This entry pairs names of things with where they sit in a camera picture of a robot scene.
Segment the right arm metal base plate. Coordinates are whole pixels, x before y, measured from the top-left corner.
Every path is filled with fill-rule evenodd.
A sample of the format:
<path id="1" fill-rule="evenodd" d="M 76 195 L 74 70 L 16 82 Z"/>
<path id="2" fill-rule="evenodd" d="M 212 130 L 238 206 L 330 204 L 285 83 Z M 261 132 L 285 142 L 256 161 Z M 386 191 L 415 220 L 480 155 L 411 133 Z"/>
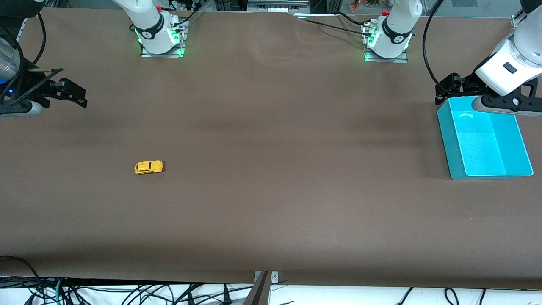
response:
<path id="1" fill-rule="evenodd" d="M 168 46 L 171 48 L 167 52 L 152 53 L 144 47 L 142 40 L 138 37 L 138 42 L 141 46 L 141 57 L 144 58 L 182 58 L 185 54 L 186 41 L 188 38 L 188 25 L 186 22 L 182 25 L 176 25 L 174 27 L 168 27 L 167 37 L 165 42 L 168 42 Z"/>

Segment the teal plastic bin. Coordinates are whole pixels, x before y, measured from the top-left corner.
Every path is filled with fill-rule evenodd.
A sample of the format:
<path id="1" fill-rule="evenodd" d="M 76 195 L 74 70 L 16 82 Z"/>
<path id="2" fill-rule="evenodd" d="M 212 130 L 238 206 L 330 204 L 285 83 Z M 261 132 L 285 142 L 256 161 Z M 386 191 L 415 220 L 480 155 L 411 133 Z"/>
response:
<path id="1" fill-rule="evenodd" d="M 517 118 L 478 112 L 473 97 L 451 98 L 437 110 L 437 119 L 453 180 L 504 180 L 532 176 Z"/>

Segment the silver equipment box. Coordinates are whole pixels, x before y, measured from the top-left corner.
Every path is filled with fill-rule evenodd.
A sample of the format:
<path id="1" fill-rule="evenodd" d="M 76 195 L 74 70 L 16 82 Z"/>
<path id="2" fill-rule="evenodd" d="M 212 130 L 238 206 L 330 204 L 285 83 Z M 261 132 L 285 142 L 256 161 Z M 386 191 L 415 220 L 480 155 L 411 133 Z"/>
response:
<path id="1" fill-rule="evenodd" d="M 285 12 L 309 14 L 309 0 L 246 0 L 247 12 Z"/>

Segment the yellow beetle toy car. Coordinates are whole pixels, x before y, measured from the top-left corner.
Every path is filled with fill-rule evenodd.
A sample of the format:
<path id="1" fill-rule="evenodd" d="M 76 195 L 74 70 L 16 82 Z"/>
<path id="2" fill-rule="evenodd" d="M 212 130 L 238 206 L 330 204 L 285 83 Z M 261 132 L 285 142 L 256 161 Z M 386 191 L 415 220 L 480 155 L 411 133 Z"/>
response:
<path id="1" fill-rule="evenodd" d="M 134 172 L 137 175 L 154 174 L 162 172 L 164 169 L 164 163 L 161 160 L 155 161 L 141 161 L 135 164 Z"/>

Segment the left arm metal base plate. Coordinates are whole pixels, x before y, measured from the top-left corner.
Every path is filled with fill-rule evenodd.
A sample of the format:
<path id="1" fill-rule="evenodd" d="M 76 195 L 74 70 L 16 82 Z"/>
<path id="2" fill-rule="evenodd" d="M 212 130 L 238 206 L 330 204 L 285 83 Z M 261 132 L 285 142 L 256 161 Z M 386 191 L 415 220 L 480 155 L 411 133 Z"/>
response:
<path id="1" fill-rule="evenodd" d="M 384 58 L 378 55 L 373 49 L 370 48 L 371 44 L 374 44 L 374 41 L 379 36 L 377 25 L 369 25 L 368 22 L 365 22 L 364 25 L 360 26 L 362 33 L 368 33 L 368 36 L 363 37 L 363 46 L 364 46 L 364 60 L 365 62 L 381 62 L 381 63 L 407 63 L 408 54 L 406 48 L 409 46 L 406 43 L 405 47 L 402 48 L 401 54 L 395 58 Z"/>

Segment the grey metal strut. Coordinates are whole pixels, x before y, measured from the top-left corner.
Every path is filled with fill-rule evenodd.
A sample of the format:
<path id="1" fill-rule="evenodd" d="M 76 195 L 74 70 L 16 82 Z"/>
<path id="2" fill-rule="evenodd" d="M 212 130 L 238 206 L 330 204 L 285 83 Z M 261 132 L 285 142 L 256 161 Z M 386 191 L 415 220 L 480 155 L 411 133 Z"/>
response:
<path id="1" fill-rule="evenodd" d="M 273 272 L 260 272 L 243 305 L 268 305 L 273 279 Z"/>

